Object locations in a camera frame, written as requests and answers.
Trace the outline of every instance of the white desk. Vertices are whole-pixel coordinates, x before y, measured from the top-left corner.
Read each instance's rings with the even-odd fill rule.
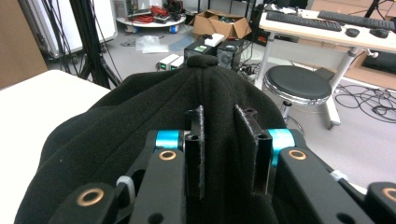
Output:
[[[14,223],[48,135],[108,92],[58,70],[0,91],[0,223]]]
[[[318,12],[310,10],[300,10],[304,18],[315,19]],[[268,58],[282,58],[297,63],[308,63],[321,67],[335,69],[336,73],[332,79],[331,86],[334,91],[341,78],[347,71],[353,59],[357,56],[357,52],[362,49],[374,49],[386,52],[396,52],[396,34],[390,32],[388,38],[382,39],[375,37],[369,33],[370,29],[346,25],[342,27],[341,32],[321,30],[306,26],[288,24],[278,21],[268,21],[266,13],[262,14],[260,28],[270,32],[267,45],[262,58],[262,65],[259,74],[255,79],[255,86],[262,88],[262,82],[265,74]],[[345,34],[347,28],[356,28],[360,30],[357,37],[349,37]],[[348,52],[341,50],[318,48],[314,46],[296,44],[281,40],[275,40],[275,35],[291,35],[303,39],[316,40],[320,42],[333,43],[341,46],[350,47]],[[340,125],[341,121],[335,109],[333,98],[330,97],[326,103],[330,120],[330,128]]]

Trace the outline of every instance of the floor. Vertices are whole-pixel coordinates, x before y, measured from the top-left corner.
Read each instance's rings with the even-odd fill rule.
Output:
[[[107,42],[107,53],[104,58],[114,73],[126,78],[132,74],[142,72],[155,72],[156,63],[171,53],[183,55],[183,49],[193,41],[191,26],[182,25],[177,34],[170,34],[167,28],[141,29],[139,33],[131,34],[124,31],[123,25],[119,24],[118,36]],[[136,51],[135,41],[146,35],[157,36],[161,45],[166,45],[169,52],[142,53]],[[265,47],[260,45],[249,46],[241,58],[250,59],[248,63],[256,64],[262,59]],[[291,64],[270,58],[270,63]],[[48,63],[50,69],[59,69],[57,63]],[[359,85],[349,87],[356,93],[365,91],[360,86],[364,83],[353,79],[343,79],[343,85]],[[273,100],[281,105],[281,101],[269,91],[263,90]],[[356,104],[356,97],[343,95],[345,91],[339,91],[334,95],[343,105]],[[396,131],[394,111],[389,111],[390,120],[387,122],[373,119],[361,109],[347,108],[336,103],[337,110],[342,121],[341,126],[329,130],[329,121],[322,105],[296,106],[290,111],[290,115],[297,119],[305,130],[305,140],[308,146],[318,154],[333,169],[340,170],[348,176],[351,183],[367,188],[370,183],[388,181],[396,183],[396,148],[394,133]]]

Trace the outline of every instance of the black stool seat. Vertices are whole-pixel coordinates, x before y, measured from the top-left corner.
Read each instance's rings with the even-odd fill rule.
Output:
[[[264,83],[283,99],[303,105],[323,104],[332,94],[327,80],[313,71],[291,65],[270,68]]]

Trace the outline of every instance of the black fabric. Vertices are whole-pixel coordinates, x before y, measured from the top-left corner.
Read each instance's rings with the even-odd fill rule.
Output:
[[[43,147],[15,223],[47,223],[67,195],[86,183],[115,186],[150,130],[184,129],[184,113],[198,105],[205,116],[205,197],[188,200],[188,223],[276,222],[267,198],[241,189],[248,184],[240,183],[243,146],[236,139],[233,107],[256,109],[263,129],[285,128],[278,109],[235,72],[209,66],[216,57],[189,60],[193,67],[129,76],[86,113],[57,127]]]
[[[274,66],[267,71],[266,75],[271,85],[292,96],[319,100],[332,93],[332,87],[327,80],[302,67]]]

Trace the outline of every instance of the desk leg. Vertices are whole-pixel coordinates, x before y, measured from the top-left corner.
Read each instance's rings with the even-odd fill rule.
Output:
[[[259,74],[256,76],[256,79],[254,80],[254,86],[259,88],[259,90],[262,90],[262,82],[264,81],[264,76],[265,76],[265,66],[267,65],[268,58],[270,57],[270,51],[272,46],[274,45],[274,39],[275,39],[275,32],[271,32],[267,39],[267,45],[265,46],[264,55],[262,56],[262,64],[260,65]]]
[[[360,48],[353,47],[344,56],[343,61],[338,66],[337,72],[335,73],[334,77],[332,78],[332,82],[330,83],[330,85],[332,86],[332,93],[334,93],[335,89],[337,88],[338,84],[341,81],[341,78],[346,73],[349,65],[355,59],[356,54],[358,53],[359,50]],[[331,129],[334,126],[341,125],[341,120],[340,117],[338,116],[338,112],[337,109],[335,108],[335,104],[332,96],[330,96],[329,100],[327,100],[326,107],[327,107],[327,114],[329,115],[329,120],[330,120],[329,129]]]

